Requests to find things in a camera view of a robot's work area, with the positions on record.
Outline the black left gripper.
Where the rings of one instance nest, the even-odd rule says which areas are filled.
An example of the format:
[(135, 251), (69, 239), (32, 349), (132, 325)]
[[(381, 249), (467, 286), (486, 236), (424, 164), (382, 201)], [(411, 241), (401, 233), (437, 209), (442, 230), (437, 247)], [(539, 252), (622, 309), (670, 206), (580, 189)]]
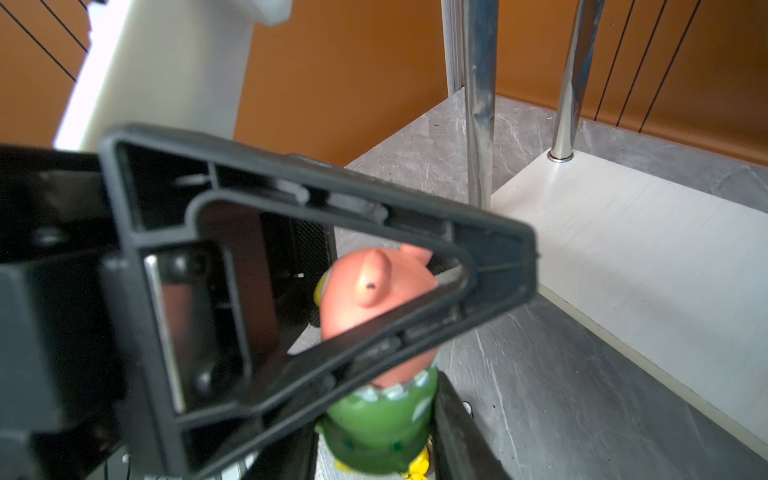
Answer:
[(2, 147), (3, 478), (84, 479), (125, 448), (131, 477), (191, 479), (260, 431), (180, 419), (237, 400), (317, 319), (333, 234), (231, 203), (198, 224), (123, 251), (97, 156)]

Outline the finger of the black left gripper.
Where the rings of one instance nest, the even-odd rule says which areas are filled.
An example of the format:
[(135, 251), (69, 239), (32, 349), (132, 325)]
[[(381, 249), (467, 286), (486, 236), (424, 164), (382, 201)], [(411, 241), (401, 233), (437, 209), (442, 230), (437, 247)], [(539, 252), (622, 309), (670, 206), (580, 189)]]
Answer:
[(537, 285), (533, 229), (301, 156), (193, 132), (130, 125), (99, 143), (123, 251), (197, 237), (211, 205), (321, 224), (335, 257), (314, 282), (318, 317), (269, 357), (237, 400), (181, 416), (260, 419), (207, 479), (315, 424), (338, 464), (403, 474), (433, 445), (437, 350), (526, 303)]

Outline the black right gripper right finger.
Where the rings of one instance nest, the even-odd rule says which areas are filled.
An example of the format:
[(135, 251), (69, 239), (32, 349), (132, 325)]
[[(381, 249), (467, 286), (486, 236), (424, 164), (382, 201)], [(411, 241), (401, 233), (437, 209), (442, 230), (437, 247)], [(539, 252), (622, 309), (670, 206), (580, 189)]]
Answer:
[(442, 371), (438, 372), (432, 424), (436, 479), (510, 479)]

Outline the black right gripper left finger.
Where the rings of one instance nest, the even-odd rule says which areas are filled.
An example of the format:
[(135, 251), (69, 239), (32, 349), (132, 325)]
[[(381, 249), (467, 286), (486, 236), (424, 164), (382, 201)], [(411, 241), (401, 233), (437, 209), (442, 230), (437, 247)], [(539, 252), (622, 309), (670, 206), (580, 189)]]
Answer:
[(261, 450), (243, 480), (314, 480), (318, 433), (309, 423)]

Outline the yellow pikachu toy figure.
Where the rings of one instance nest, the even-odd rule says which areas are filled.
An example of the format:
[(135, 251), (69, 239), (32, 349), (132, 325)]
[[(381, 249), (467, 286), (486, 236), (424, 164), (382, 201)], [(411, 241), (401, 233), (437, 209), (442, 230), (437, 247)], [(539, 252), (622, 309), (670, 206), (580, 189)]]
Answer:
[(402, 477), (405, 480), (427, 480), (432, 471), (430, 451), (428, 447), (425, 447), (422, 452), (411, 461), (408, 470), (402, 474)]

